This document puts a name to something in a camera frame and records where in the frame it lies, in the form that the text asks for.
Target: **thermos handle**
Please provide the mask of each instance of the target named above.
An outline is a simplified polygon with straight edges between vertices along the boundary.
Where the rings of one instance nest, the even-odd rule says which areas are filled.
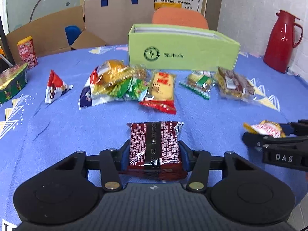
[[[303,35],[304,35],[304,31],[303,31],[303,27],[297,23],[294,24],[294,26],[298,26],[299,28],[301,28],[301,38],[299,39],[299,41],[297,43],[294,44],[293,48],[296,48],[302,41],[303,39]]]

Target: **white brick wall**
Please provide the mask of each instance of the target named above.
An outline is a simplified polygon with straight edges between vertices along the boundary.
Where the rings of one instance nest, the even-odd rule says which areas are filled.
[[[239,41],[242,51],[264,55],[280,9],[301,19],[296,22],[304,27],[304,39],[289,65],[308,80],[308,0],[222,0],[218,31]],[[300,29],[295,32],[298,41]]]

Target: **blue tablecloth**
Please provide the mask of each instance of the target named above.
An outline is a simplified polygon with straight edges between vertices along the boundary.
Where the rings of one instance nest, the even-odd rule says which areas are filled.
[[[136,102],[110,102],[78,109],[81,90],[92,70],[108,59],[125,60],[125,46],[105,47],[102,55],[88,49],[74,50],[39,58],[39,65],[28,72],[28,84],[15,97],[0,106],[0,121],[5,110],[10,117],[2,122],[0,134],[0,218],[15,225],[20,223],[13,206],[13,194],[25,180],[62,160],[77,150],[88,155],[108,148],[120,148],[129,139],[127,122],[175,120],[185,125],[180,133],[192,149],[208,150],[223,156],[235,151],[244,158],[287,183],[298,203],[307,193],[305,172],[261,163],[261,154],[247,149],[241,141],[243,122],[256,124],[264,119],[275,122],[308,119],[308,86],[299,78],[280,74],[266,66],[261,58],[239,55],[235,70],[251,79],[276,105],[280,112],[260,105],[222,99],[216,89],[209,101],[176,84],[176,115],[160,113]],[[50,105],[45,104],[45,92],[50,70],[53,69],[71,91]],[[175,71],[177,81],[188,71]],[[100,173],[92,171],[89,180],[100,185]],[[136,178],[124,178],[136,181]],[[220,171],[211,171],[209,186],[221,180]]]

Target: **cardboard flap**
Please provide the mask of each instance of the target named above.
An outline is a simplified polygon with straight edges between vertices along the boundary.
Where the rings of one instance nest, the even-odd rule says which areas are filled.
[[[83,31],[72,44],[73,49],[87,49],[102,46],[106,46],[106,42],[88,31]]]
[[[84,28],[82,6],[76,6],[44,16],[7,34],[7,41],[16,63],[21,61],[17,42],[32,36],[37,57],[70,50],[65,27],[76,25]]]

